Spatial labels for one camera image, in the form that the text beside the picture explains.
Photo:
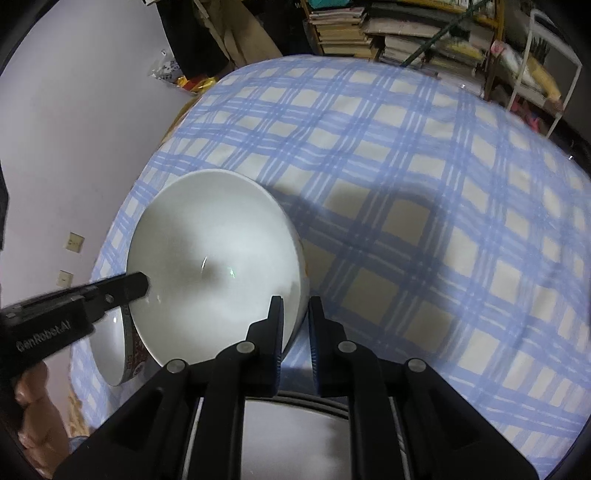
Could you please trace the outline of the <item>left hand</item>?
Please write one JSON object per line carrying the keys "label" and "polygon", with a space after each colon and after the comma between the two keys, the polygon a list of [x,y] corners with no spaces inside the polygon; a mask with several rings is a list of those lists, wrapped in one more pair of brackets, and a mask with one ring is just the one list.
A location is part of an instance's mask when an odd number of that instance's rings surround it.
{"label": "left hand", "polygon": [[44,362],[27,370],[15,385],[15,400],[23,408],[18,438],[29,463],[45,479],[51,479],[69,455],[69,438],[61,415],[48,390]]}

